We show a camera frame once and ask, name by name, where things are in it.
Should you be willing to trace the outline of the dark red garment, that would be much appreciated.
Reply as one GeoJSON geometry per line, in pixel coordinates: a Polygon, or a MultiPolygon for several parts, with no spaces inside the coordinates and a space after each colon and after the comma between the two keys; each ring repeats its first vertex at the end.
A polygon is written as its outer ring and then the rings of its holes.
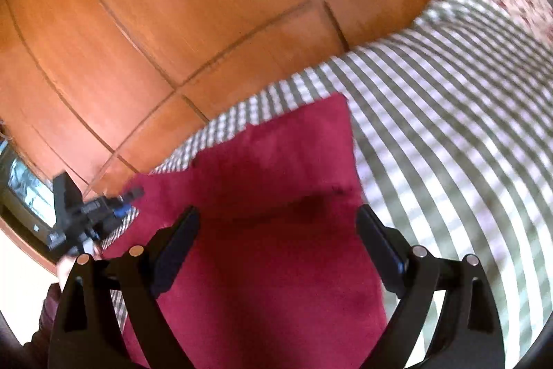
{"type": "Polygon", "coordinates": [[[357,368],[381,336],[381,280],[354,226],[362,202],[346,98],[332,94],[140,175],[138,216],[105,251],[148,242],[187,207],[200,231],[158,303],[198,368],[357,368]]]}

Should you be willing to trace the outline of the orange wooden wardrobe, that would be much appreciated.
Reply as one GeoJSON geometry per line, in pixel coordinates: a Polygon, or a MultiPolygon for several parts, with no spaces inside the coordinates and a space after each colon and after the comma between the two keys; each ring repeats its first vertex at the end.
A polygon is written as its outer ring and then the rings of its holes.
{"type": "Polygon", "coordinates": [[[49,179],[112,193],[271,82],[429,0],[1,0],[1,117],[49,179]]]}

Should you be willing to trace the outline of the green white checkered bedsheet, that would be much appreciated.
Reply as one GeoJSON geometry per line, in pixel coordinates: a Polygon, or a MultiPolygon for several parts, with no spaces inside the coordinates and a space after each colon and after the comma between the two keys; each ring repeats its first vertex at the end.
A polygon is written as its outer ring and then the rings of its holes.
{"type": "Polygon", "coordinates": [[[436,258],[479,258],[516,366],[552,314],[552,49],[492,0],[433,0],[411,27],[235,104],[146,175],[332,94],[350,110],[361,205],[436,258]]]}

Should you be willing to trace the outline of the floral pink pillow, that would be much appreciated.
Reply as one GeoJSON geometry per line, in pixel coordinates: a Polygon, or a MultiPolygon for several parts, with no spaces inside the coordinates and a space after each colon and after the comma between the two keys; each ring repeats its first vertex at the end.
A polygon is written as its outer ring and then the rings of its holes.
{"type": "Polygon", "coordinates": [[[552,6],[547,0],[492,0],[527,32],[552,48],[552,6]]]}

